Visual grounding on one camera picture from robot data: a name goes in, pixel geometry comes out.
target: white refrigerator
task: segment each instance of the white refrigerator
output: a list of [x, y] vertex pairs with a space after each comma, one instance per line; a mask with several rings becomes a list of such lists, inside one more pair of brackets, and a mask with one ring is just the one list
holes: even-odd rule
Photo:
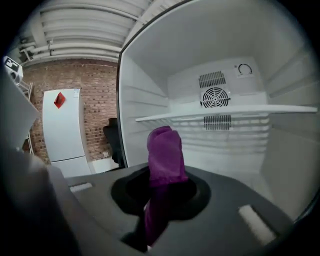
[[[55, 105], [59, 93], [65, 97], [60, 108]], [[51, 165], [58, 167], [65, 178], [95, 173], [87, 148], [80, 89], [45, 91], [42, 124]]]

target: purple cloth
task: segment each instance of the purple cloth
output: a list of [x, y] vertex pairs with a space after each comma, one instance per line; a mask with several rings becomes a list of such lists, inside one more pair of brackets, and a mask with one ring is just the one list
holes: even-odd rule
[[186, 182], [181, 138], [169, 126], [153, 130], [147, 140], [150, 169], [150, 200], [144, 214], [147, 245], [154, 242], [166, 229], [172, 201], [169, 184]]
[[181, 138], [176, 130], [170, 126], [153, 130], [147, 140], [147, 149], [151, 188], [188, 180]]

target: black chair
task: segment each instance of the black chair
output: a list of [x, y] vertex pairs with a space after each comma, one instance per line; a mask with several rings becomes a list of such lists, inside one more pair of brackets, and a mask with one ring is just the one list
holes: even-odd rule
[[119, 168], [124, 168], [125, 162], [122, 156], [122, 150], [120, 146], [117, 118], [109, 118], [109, 125], [103, 127], [103, 133], [111, 145], [112, 160], [119, 165]]

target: ceiling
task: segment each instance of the ceiling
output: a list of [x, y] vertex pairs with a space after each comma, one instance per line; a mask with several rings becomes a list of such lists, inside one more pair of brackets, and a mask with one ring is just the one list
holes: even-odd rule
[[21, 27], [10, 57], [23, 63], [72, 58], [117, 62], [132, 36], [182, 0], [50, 0]]

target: open refrigerator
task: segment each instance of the open refrigerator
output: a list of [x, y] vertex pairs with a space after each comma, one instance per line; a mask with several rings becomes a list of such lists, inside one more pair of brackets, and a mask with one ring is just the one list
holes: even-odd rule
[[119, 60], [127, 167], [171, 126], [186, 166], [232, 177], [296, 219], [320, 183], [319, 67], [299, 24], [262, 0], [192, 0], [138, 33]]

